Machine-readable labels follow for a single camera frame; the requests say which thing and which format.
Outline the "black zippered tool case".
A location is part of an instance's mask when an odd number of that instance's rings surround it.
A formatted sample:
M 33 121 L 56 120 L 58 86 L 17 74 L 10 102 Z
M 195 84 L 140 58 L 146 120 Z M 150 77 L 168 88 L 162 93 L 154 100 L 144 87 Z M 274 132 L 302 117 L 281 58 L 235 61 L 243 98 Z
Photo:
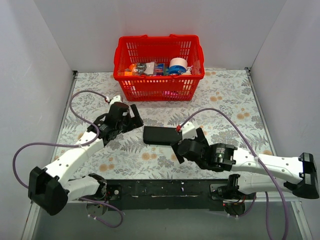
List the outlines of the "black zippered tool case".
M 172 146 L 179 143 L 183 137 L 174 127 L 145 126 L 143 142 L 147 145 Z

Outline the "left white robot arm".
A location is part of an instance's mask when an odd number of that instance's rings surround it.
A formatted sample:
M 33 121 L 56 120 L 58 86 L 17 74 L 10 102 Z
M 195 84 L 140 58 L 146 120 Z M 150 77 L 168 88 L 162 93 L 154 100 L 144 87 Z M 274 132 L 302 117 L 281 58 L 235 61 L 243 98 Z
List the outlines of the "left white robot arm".
M 107 194 L 107 181 L 103 177 L 95 173 L 79 179 L 71 177 L 119 134 L 143 125 L 136 105 L 112 102 L 109 111 L 90 124 L 74 147 L 44 168 L 35 167 L 30 172 L 28 197 L 51 216 L 58 214 L 69 201 L 86 196 L 103 199 Z

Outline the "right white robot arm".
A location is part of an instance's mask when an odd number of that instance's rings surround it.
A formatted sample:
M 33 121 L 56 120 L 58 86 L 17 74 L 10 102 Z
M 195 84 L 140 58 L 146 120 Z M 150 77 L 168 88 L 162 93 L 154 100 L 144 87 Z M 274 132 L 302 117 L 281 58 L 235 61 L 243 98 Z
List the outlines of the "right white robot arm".
M 218 194 L 237 199 L 256 192 L 292 193 L 303 199 L 319 199 L 317 167 L 311 153 L 298 157 L 254 155 L 234 145 L 208 144 L 201 128 L 177 126 L 181 139 L 172 146 L 180 163 L 188 160 L 202 170 L 232 172 Z

